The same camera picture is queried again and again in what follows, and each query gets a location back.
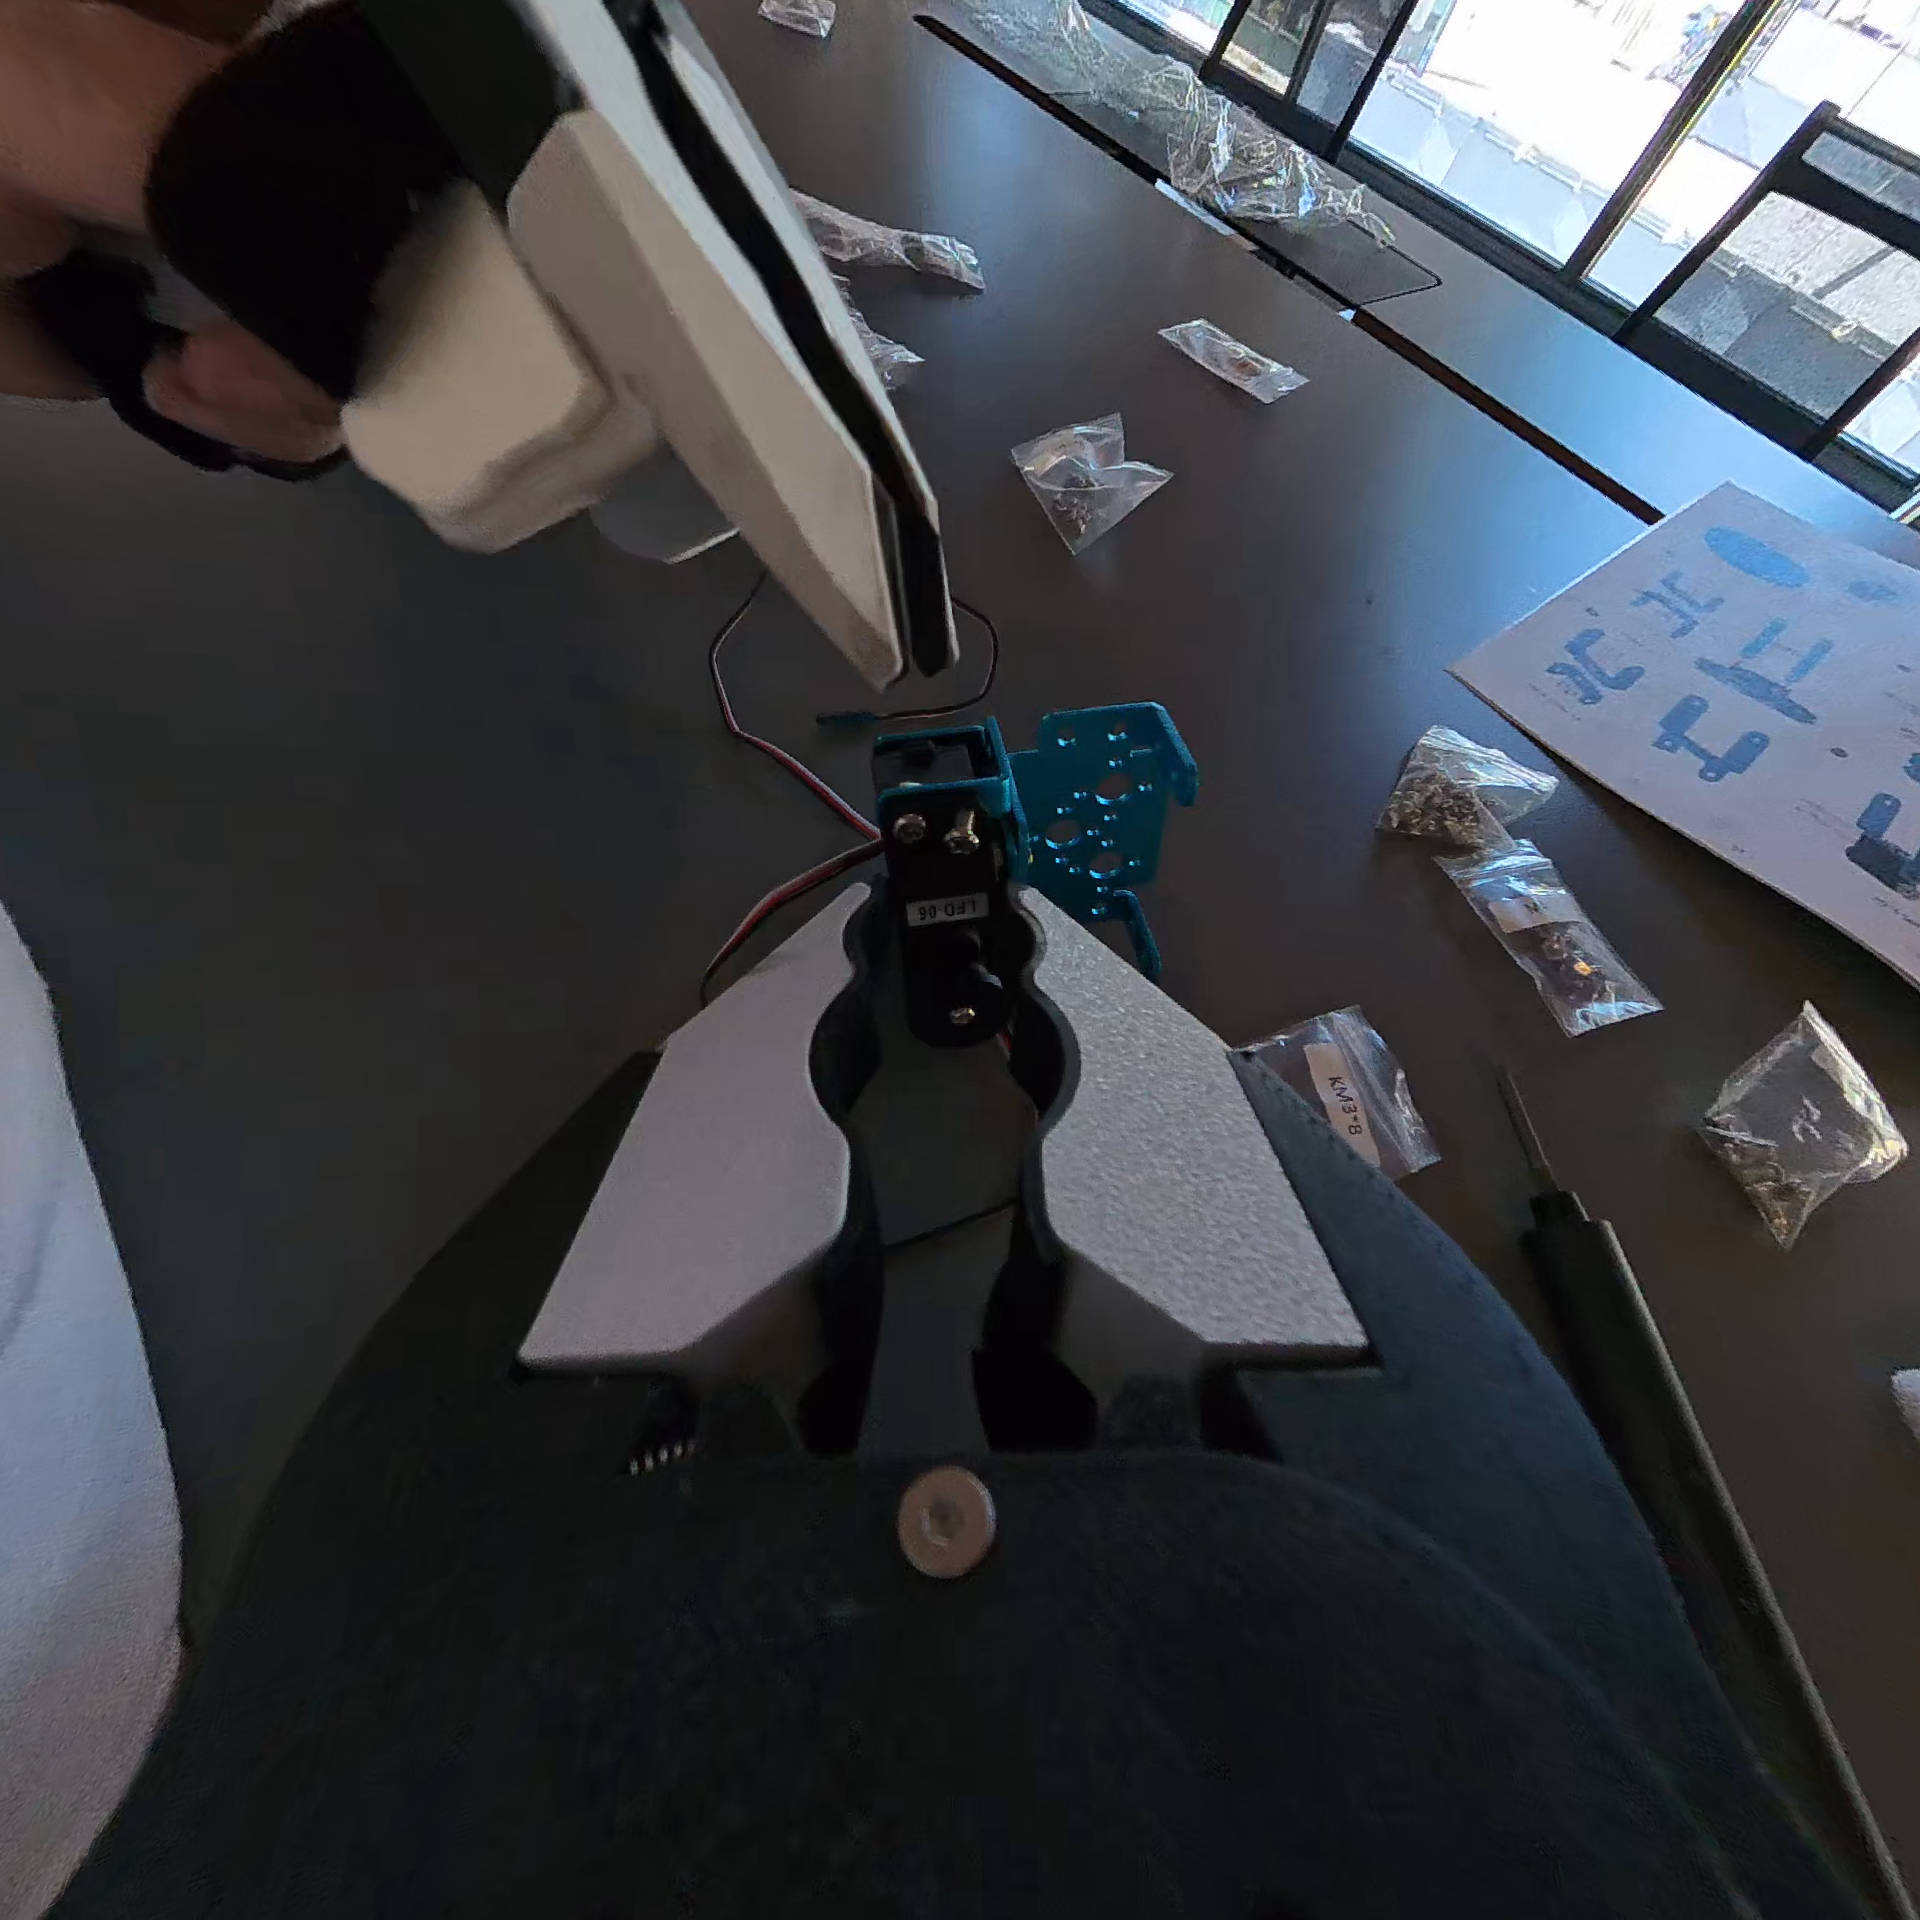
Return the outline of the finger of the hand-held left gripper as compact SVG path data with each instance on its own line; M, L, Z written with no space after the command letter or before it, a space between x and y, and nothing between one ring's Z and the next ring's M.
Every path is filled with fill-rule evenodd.
M826 506L856 502L856 456L814 413L798 356L644 91L644 8L517 4L570 105L508 197L508 229L609 379L864 682L881 638L870 537L799 506L799 459L826 457Z
M774 337L796 356L814 413L855 453L853 507L826 506L826 457L799 459L799 506L824 510L829 536L870 537L881 638L874 677L934 677L956 660L938 510L856 328L834 290L799 205L732 85L680 4L644 8L644 91L752 283L769 300Z

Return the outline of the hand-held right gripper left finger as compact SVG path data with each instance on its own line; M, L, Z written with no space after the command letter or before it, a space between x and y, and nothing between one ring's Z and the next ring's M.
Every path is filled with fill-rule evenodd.
M881 1320L872 1154L884 890L823 906L662 1044L517 1363L752 1385L805 1449L855 1449Z

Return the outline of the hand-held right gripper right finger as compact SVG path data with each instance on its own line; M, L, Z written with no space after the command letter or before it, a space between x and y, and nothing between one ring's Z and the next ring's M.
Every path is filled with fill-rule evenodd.
M1138 1381L1345 1369L1370 1341L1225 1040L1014 888L1008 1038L1030 1105L980 1316L991 1449L1085 1449Z

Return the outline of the dark desk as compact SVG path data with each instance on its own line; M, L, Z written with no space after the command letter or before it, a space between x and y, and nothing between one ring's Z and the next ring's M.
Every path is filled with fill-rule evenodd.
M1533 1307L1514 1072L1613 1220L1744 1525L1914 1883L1914 1158L1791 1250L1693 1133L1804 1001L1914 1140L1914 990L1800 907L1567 782L1535 827L1663 1013L1566 1040L1374 819L1448 667L1647 520L1176 210L900 8L826 44L690 4L781 172L948 230L986 289L879 274L993 710L1170 708L1201 786L1146 915L1225 1040L1354 1001L1439 1139L1420 1205ZM1258 405L1158 330L1305 372ZM1121 413L1172 473L1074 558L1010 450ZM614 1067L693 1008L776 880L844 836L716 725L737 544L684 566L583 522L448 550L350 470L182 469L94 409L5 412L5 906L53 990L182 1513L218 1613L272 1481L383 1310Z

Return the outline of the person's left hand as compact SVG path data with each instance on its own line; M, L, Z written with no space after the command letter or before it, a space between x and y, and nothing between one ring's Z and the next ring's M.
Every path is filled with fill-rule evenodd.
M185 97L263 21L264 2L2 4L2 396L96 400L40 330L25 281L76 245L148 237L143 187ZM182 339L143 372L157 419L264 464L321 464L342 448L340 405L188 286Z

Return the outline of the clear screw bag white label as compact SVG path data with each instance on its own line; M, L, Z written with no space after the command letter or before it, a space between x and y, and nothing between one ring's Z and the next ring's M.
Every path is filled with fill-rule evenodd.
M1398 1056L1354 1004L1236 1046L1306 1099L1360 1162L1398 1185L1441 1152L1410 1098Z

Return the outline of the black screwdriver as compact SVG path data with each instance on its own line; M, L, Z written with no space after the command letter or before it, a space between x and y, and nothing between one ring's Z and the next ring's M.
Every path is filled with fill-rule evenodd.
M1788 1811L1863 1904L1914 1918L1613 1225L1551 1170L1513 1072L1497 1066L1495 1085L1532 1178L1521 1245L1533 1284L1706 1667Z

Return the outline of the long clear screw bag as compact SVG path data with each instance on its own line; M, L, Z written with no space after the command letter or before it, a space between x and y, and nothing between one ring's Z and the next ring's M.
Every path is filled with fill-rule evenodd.
M1566 1038L1663 1010L1528 838L1434 856L1432 864L1519 966Z

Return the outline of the crumpled clear plastic wrap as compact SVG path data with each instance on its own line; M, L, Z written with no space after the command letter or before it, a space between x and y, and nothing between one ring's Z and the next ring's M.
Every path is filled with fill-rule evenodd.
M1046 97L1106 114L1138 136L1144 157L1188 202L1232 220L1290 230L1348 226L1392 242L1354 182L1201 83L1175 54L1143 49L1077 2L966 2L962 12L1006 54L1026 60Z

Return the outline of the bag full of screws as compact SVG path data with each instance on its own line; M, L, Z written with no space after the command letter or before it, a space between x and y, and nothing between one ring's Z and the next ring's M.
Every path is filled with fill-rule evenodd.
M1493 853L1510 845L1513 825L1548 804L1556 786L1556 776L1452 728L1428 728L1408 750L1376 830L1454 853Z

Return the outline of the black chair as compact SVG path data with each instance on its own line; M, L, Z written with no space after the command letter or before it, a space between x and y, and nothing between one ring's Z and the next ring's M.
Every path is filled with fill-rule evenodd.
M1420 2L1234 2L1197 77L1321 160L1352 136Z
M1914 153L1817 105L1616 344L1817 462L1914 369Z

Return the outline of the person's white shirt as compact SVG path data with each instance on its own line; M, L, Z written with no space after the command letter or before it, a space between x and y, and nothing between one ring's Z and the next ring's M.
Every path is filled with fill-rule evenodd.
M42 1915L182 1662L182 1529L53 998L2 920L2 1915Z

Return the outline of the white instruction booklet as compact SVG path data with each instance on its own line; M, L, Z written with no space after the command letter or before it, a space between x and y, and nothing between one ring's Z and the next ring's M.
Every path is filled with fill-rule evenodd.
M1452 667L1918 982L1918 571L1721 484Z

